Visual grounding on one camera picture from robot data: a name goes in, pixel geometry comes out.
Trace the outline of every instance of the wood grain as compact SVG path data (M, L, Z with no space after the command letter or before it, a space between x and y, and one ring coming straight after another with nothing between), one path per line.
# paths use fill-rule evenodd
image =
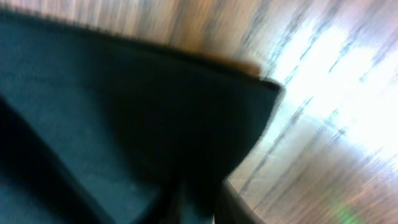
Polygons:
M270 224L398 223L397 1L0 3L282 83L279 111L233 187Z

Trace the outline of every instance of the wooden floor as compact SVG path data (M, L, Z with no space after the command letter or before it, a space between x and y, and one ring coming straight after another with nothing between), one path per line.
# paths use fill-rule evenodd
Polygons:
M259 65L286 95L230 176L268 224L398 223L398 1L0 0Z

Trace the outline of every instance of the dark fabric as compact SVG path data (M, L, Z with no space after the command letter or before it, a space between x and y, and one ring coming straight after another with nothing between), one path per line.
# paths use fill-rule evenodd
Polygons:
M211 216L279 90L200 57L0 11L0 94L87 192L75 202L116 223L141 220L179 185ZM12 184L3 171L0 180ZM55 222L8 186L0 223Z
M112 223L58 157L0 99L0 169L73 223Z

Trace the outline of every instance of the dark green fabric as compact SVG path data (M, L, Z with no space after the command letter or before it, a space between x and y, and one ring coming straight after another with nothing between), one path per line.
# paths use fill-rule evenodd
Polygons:
M116 223L137 220L175 181L213 212L279 90L161 46L0 11L0 94ZM0 182L0 223L56 223Z
M11 186L7 182L1 182L7 184L3 186L3 190L8 187L20 188L45 202L51 211L70 223L114 223L91 194L71 175L53 150L1 97L0 170L2 175L14 181ZM6 209L0 212L7 214Z

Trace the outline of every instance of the black cloth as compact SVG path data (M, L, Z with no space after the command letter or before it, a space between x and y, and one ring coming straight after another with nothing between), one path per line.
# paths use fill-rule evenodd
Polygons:
M0 223L63 223L48 204L74 223L135 222L181 186L209 217L279 92L163 46L0 11L0 94L13 108L0 111Z

